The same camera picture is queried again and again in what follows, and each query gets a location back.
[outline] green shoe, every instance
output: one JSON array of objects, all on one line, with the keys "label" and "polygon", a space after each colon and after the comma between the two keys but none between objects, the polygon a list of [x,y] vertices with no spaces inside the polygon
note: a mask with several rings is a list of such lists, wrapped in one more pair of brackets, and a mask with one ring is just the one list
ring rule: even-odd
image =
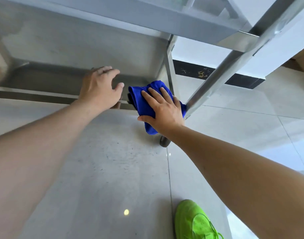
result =
[{"label": "green shoe", "polygon": [[224,239],[201,207],[189,199],[178,204],[175,213],[175,234],[177,239],[219,239],[218,236]]}]

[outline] black baseboard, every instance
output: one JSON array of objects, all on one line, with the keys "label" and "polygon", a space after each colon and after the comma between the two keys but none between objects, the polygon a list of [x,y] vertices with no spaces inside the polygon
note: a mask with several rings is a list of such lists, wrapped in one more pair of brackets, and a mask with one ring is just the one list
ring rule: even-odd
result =
[{"label": "black baseboard", "polygon": [[[181,76],[189,76],[206,80],[208,76],[215,70],[206,66],[190,64],[178,60],[173,60],[175,73]],[[234,85],[238,87],[253,89],[264,82],[264,79],[255,78],[251,76],[244,76],[240,74],[234,74],[225,84]]]}]

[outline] person's left hand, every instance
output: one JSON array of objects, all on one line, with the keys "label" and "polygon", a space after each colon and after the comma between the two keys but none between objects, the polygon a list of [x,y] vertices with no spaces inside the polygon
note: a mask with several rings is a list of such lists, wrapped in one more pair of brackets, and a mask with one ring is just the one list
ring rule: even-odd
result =
[{"label": "person's left hand", "polygon": [[98,114],[113,107],[120,100],[124,87],[124,83],[119,83],[112,89],[112,79],[119,73],[111,66],[91,69],[83,78],[78,101],[90,105]]}]

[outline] shoe tongue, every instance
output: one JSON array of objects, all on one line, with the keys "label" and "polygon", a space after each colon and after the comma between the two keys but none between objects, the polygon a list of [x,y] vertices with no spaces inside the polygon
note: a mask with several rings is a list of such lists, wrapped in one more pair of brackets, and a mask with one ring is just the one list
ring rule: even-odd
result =
[{"label": "shoe tongue", "polygon": [[209,221],[202,214],[194,217],[192,231],[193,239],[216,239]]}]

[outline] hand holding blue cloth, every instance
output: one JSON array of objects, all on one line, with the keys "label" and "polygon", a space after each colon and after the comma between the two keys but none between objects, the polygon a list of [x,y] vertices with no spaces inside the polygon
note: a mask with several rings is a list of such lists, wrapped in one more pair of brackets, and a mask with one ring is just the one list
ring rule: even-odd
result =
[{"label": "hand holding blue cloth", "polygon": [[[150,88],[150,87],[153,88],[154,90],[156,90],[161,95],[162,95],[162,93],[160,91],[160,88],[163,87],[168,92],[171,99],[173,100],[172,92],[160,80],[153,81],[152,83],[150,83],[150,84],[148,84],[147,86],[144,86],[144,87],[130,86],[129,87],[129,93],[130,93],[130,96],[133,100],[133,105],[136,108],[136,110],[138,111],[138,114],[140,116],[145,115],[145,116],[151,116],[151,117],[155,118],[154,110],[152,109],[152,107],[150,107],[150,105],[147,103],[147,101],[144,99],[144,97],[141,94],[141,92],[143,90],[145,92],[147,92],[148,94],[150,94],[150,92],[148,91],[148,88]],[[186,114],[186,105],[182,104],[182,102],[180,102],[180,103],[181,103],[182,116],[184,117],[185,114]],[[150,135],[157,134],[157,131],[150,124],[145,122],[144,126],[145,126],[145,130],[148,134],[150,134]]]}]

